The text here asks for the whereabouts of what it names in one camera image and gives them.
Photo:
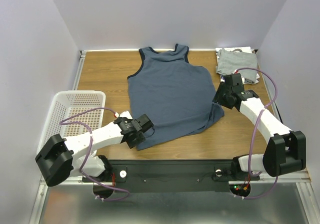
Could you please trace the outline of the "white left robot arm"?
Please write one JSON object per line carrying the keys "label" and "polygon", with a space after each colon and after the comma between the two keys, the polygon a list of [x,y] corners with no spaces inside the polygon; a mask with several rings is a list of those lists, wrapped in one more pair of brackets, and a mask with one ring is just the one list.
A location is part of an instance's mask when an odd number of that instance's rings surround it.
{"label": "white left robot arm", "polygon": [[105,156],[95,156],[100,148],[127,143],[133,148],[146,140],[145,132],[153,130],[150,118],[143,114],[133,119],[129,112],[109,124],[77,136],[51,136],[35,157],[36,164],[49,187],[69,177],[88,175],[100,181],[111,177],[112,166]]}

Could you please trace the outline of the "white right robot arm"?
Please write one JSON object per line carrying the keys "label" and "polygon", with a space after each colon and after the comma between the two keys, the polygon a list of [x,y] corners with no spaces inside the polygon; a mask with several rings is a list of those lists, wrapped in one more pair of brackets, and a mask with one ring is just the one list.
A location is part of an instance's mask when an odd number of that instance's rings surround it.
{"label": "white right robot arm", "polygon": [[242,179],[247,174],[266,172],[271,177],[297,172],[306,168],[306,137],[292,131],[263,105],[252,90],[245,90],[241,74],[226,75],[220,82],[213,101],[246,116],[266,141],[263,154],[249,153],[235,157],[230,167],[231,176]]}

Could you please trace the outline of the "blue tank top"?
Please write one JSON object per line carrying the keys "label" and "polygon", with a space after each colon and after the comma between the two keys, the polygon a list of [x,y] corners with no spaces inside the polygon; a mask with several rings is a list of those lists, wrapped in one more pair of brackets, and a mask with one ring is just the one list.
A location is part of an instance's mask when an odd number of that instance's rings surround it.
{"label": "blue tank top", "polygon": [[210,72],[190,64],[188,53],[189,47],[182,44],[166,52],[139,49],[141,66],[127,77],[130,110],[135,119],[146,114],[155,131],[137,150],[201,133],[225,115],[213,102],[216,90]]}

